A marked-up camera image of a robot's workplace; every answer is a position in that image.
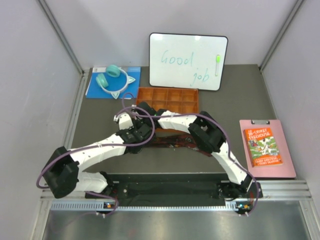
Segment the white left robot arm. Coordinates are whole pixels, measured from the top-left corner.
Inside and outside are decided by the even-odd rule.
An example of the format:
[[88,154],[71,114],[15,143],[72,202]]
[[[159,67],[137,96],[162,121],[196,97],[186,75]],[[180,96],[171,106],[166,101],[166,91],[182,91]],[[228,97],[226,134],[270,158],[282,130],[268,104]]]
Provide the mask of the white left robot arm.
[[72,192],[95,192],[102,198],[109,198],[114,187],[106,174],[85,170],[113,157],[137,154],[153,137],[153,126],[139,123],[83,148],[59,147],[43,168],[42,176],[56,199]]

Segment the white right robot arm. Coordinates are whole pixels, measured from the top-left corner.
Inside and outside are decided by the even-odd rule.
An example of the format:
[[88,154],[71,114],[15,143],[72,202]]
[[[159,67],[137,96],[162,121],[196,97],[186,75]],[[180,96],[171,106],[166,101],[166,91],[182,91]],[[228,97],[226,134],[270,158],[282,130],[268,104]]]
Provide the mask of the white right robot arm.
[[167,109],[158,111],[150,107],[145,101],[137,105],[139,115],[152,116],[157,128],[164,130],[177,130],[190,134],[197,148],[213,156],[225,170],[234,194],[245,198],[252,191],[253,177],[239,163],[232,153],[229,137],[222,127],[206,112],[177,113]]

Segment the red patterned necktie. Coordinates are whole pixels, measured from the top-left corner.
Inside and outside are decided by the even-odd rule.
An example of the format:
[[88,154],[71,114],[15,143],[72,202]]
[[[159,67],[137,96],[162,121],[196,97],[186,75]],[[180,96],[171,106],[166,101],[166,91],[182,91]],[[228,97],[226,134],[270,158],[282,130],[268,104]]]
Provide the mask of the red patterned necktie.
[[201,153],[207,157],[211,157],[210,153],[200,150],[195,140],[190,134],[179,134],[171,136],[156,137],[150,141],[145,147],[148,148],[188,148]]

